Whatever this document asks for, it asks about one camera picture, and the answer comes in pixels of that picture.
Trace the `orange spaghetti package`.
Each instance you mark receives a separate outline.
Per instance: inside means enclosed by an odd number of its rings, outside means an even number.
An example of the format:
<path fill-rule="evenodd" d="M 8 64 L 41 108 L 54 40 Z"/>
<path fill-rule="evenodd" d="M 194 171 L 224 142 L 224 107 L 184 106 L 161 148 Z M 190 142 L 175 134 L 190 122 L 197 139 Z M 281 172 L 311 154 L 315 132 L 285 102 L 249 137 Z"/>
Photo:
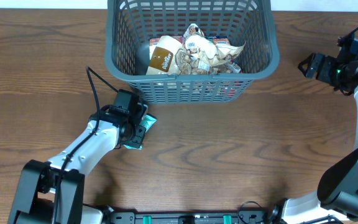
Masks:
<path fill-rule="evenodd" d="M 225 96 L 231 98 L 236 94 L 237 89 L 240 87 L 237 82 L 233 89 L 229 88 L 229 82 L 222 82 L 219 86 L 217 86 L 217 84 L 217 82 L 208 82 L 206 84 L 203 82 L 194 82 L 191 87 L 190 83 L 187 82 L 181 82 L 179 85 L 170 82 L 167 83 L 167 88 L 169 94 L 176 92 L 176 89 L 178 88 L 180 95 L 184 95 L 185 93 L 192 91 L 194 95 L 200 95 L 203 92 L 204 95 L 210 97 L 214 92 L 216 92 L 217 97 Z"/>

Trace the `teal wet wipes pack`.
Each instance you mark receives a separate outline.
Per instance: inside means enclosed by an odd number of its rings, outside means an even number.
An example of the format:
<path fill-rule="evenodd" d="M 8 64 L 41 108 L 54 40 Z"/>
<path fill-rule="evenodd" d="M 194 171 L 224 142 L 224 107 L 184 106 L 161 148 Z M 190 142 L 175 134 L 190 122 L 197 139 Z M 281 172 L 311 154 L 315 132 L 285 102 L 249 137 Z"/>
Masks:
<path fill-rule="evenodd" d="M 153 117 L 150 114 L 146 114 L 140 123 L 135 127 L 135 136 L 126 141 L 124 146 L 127 149 L 142 149 L 142 143 L 145 138 L 145 134 L 147 131 L 154 125 L 154 123 L 157 121 L 155 117 Z"/>

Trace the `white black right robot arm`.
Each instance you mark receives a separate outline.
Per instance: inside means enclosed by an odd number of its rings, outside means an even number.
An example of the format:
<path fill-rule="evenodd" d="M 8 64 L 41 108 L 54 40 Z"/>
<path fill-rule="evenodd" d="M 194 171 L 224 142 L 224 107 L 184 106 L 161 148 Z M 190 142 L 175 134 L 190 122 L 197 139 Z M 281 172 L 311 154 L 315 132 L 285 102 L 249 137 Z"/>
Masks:
<path fill-rule="evenodd" d="M 337 41 L 337 57 L 313 53 L 298 64 L 306 78 L 327 83 L 345 96 L 353 96 L 357 106 L 354 150 L 330 167 L 316 191 L 285 199 L 274 206 L 267 223 L 358 222 L 358 40 L 351 32 Z"/>

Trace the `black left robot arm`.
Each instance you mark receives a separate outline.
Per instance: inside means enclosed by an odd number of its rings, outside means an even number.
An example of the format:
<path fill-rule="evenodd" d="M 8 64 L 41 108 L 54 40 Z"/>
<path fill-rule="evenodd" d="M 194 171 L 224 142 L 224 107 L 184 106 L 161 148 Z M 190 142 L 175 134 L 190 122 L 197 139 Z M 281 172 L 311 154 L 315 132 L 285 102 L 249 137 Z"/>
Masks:
<path fill-rule="evenodd" d="M 141 147 L 148 106 L 141 97 L 119 90 L 114 103 L 99 107 L 86 129 L 46 162 L 22 169 L 9 223 L 103 223 L 104 210 L 83 203 L 85 179 L 118 146 Z"/>

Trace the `beige Panitee snack bag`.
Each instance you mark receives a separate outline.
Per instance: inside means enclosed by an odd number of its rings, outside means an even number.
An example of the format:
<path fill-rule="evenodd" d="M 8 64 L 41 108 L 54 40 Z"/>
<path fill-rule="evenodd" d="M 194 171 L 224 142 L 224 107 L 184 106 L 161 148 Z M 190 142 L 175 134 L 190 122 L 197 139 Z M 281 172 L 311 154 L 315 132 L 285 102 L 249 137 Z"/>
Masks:
<path fill-rule="evenodd" d="M 209 64 L 212 67 L 225 64 L 237 58 L 244 50 L 245 45 L 234 46 L 227 44 L 213 44 L 205 39 L 204 32 L 196 25 L 190 24 L 183 34 L 184 48 L 194 58 Z"/>

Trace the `Kleenex tissue multipack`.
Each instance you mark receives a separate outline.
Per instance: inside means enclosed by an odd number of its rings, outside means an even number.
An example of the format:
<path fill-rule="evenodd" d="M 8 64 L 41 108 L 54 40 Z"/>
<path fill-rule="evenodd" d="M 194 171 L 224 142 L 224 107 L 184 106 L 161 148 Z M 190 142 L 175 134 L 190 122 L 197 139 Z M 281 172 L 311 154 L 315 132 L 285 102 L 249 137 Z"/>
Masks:
<path fill-rule="evenodd" d="M 173 36 L 173 38 L 176 39 L 177 41 L 179 41 L 182 44 L 185 41 L 185 38 L 183 36 Z M 230 45 L 230 41 L 226 36 L 206 36 L 205 39 L 209 40 L 213 44 L 227 44 L 227 45 Z M 160 40 L 160 37 L 150 39 L 149 40 L 149 45 L 150 46 L 157 45 L 159 40 Z"/>

